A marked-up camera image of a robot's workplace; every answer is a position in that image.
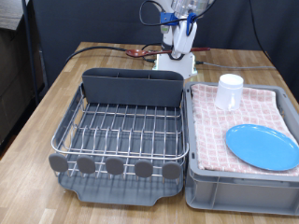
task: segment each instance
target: white mug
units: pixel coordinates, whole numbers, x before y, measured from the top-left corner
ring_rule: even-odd
[[[240,76],[222,75],[219,80],[215,106],[226,111],[237,110],[242,98],[243,82]]]

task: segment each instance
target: wooden table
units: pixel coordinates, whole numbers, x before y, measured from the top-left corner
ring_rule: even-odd
[[[107,44],[81,43],[78,47]],[[125,49],[141,46],[110,45]],[[196,59],[231,66],[270,65],[260,51],[212,49],[196,52]],[[28,120],[5,157],[0,161],[0,223],[299,223],[297,217],[259,215],[190,208],[179,195],[160,199],[152,207],[83,203],[75,192],[63,189],[50,169],[52,138],[81,82],[82,73],[93,67],[151,69],[152,63],[133,59],[109,49],[85,51],[74,57]],[[247,84],[282,87],[297,111],[299,105],[275,69],[220,69],[197,65],[191,81],[217,82],[220,75],[234,73]]]

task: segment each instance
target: dish towel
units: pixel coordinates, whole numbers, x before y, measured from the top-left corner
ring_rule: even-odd
[[[284,133],[296,142],[280,116],[276,93],[244,88],[240,108],[236,111],[218,109],[214,102],[217,87],[196,84],[192,86],[192,106],[196,135],[198,167],[261,175],[299,176],[299,166],[282,172],[266,171],[240,160],[226,146],[226,132],[239,124],[258,124]]]

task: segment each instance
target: black wall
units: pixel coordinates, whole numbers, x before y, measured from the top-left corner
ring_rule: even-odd
[[[299,99],[298,0],[251,0],[257,32],[275,67]],[[81,41],[148,44],[161,42],[159,27],[138,18],[143,0],[33,0],[49,84]],[[149,4],[144,20],[158,22]],[[198,22],[195,47],[259,49],[253,34],[249,0],[218,0]]]

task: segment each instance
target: light blue plate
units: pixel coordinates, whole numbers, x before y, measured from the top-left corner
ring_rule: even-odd
[[[260,125],[234,126],[226,145],[242,161],[265,170],[286,171],[299,163],[299,147],[289,137]]]

